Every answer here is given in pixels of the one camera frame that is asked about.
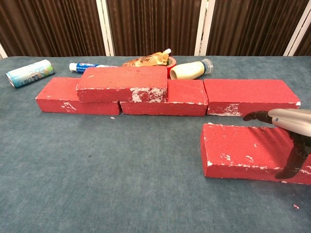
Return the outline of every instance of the clear bottle cap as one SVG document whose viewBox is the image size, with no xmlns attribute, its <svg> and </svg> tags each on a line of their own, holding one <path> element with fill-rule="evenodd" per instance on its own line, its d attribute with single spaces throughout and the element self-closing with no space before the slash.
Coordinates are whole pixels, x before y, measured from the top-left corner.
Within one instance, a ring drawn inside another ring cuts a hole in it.
<svg viewBox="0 0 311 233">
<path fill-rule="evenodd" d="M 205 74 L 210 74 L 211 72 L 213 72 L 214 66 L 213 66 L 213 63 L 209 59 L 205 58 L 201 62 L 203 62 L 205 65 L 205 68 L 206 68 Z"/>
</svg>

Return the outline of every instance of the stacked bricks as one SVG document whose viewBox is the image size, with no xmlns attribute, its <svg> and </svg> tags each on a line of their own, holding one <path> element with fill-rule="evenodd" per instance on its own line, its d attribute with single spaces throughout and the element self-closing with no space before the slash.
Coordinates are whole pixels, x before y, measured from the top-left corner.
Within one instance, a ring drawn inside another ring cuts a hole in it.
<svg viewBox="0 0 311 233">
<path fill-rule="evenodd" d="M 166 67 L 88 68 L 80 79 L 53 78 L 38 94 L 43 112 L 118 115 L 119 101 L 167 100 Z"/>
</svg>

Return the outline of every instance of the red brick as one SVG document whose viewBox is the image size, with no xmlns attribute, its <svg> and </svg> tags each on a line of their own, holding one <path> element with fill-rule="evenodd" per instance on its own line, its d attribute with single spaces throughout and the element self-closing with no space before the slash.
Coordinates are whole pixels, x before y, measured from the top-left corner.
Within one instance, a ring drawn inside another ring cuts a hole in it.
<svg viewBox="0 0 311 233">
<path fill-rule="evenodd" d="M 205 116 L 207 96 L 202 80 L 168 80 L 167 102 L 120 104 L 131 115 Z"/>
<path fill-rule="evenodd" d="M 77 78 L 52 78 L 35 100 L 43 112 L 49 113 L 120 114 L 120 105 L 117 102 L 79 102 L 76 93 L 78 82 Z"/>
<path fill-rule="evenodd" d="M 204 124 L 201 157 L 206 177 L 311 184 L 311 156 L 293 178 L 277 180 L 293 148 L 280 128 Z"/>
<path fill-rule="evenodd" d="M 282 80 L 205 79 L 207 114 L 238 116 L 275 108 L 299 108 L 300 99 Z"/>
<path fill-rule="evenodd" d="M 161 102 L 167 99 L 167 69 L 110 67 L 86 69 L 77 85 L 82 102 Z"/>
</svg>

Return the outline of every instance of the toothpaste tube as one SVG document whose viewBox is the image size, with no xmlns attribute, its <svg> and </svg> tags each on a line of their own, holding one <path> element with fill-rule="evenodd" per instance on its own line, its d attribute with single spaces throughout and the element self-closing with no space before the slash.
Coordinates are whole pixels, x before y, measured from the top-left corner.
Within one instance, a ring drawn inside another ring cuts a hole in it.
<svg viewBox="0 0 311 233">
<path fill-rule="evenodd" d="M 83 74 L 84 71 L 89 67 L 115 67 L 115 66 L 107 66 L 107 65 L 99 65 L 99 64 L 90 64 L 90 63 L 70 63 L 69 69 L 71 72 L 77 72 Z"/>
</svg>

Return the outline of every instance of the bottle cap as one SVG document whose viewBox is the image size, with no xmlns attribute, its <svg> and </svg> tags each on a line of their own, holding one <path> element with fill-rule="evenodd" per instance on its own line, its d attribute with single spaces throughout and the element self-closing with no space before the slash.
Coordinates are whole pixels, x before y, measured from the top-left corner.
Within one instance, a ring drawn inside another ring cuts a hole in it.
<svg viewBox="0 0 311 233">
<path fill-rule="evenodd" d="M 69 64 L 69 70 L 71 71 L 71 72 L 77 72 L 77 63 L 70 63 Z"/>
<path fill-rule="evenodd" d="M 166 54 L 170 54 L 171 52 L 172 52 L 171 49 L 167 49 L 163 51 L 163 53 L 166 53 Z"/>
<path fill-rule="evenodd" d="M 204 64 L 205 74 L 210 74 L 211 72 L 213 72 L 214 66 L 213 66 L 213 63 L 209 59 L 205 58 L 201 62 Z"/>
</svg>

